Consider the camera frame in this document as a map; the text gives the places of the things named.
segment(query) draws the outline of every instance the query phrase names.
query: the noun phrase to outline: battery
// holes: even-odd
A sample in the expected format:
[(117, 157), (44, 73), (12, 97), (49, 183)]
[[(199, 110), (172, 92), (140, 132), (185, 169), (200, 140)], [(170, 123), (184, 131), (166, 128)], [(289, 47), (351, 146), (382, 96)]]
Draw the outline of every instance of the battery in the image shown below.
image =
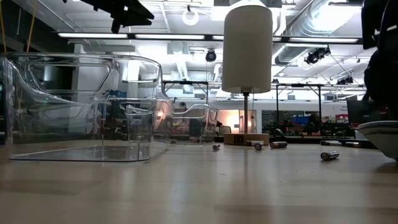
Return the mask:
[(273, 149), (279, 149), (279, 148), (284, 148), (287, 146), (287, 142), (271, 142), (269, 143), (269, 147)]
[(322, 146), (342, 146), (343, 144), (338, 141), (321, 141)]
[(336, 159), (338, 156), (339, 154), (336, 151), (321, 153), (321, 159), (323, 159), (324, 161), (330, 161), (332, 159)]
[(359, 142), (346, 142), (344, 145), (346, 147), (361, 147), (361, 144)]

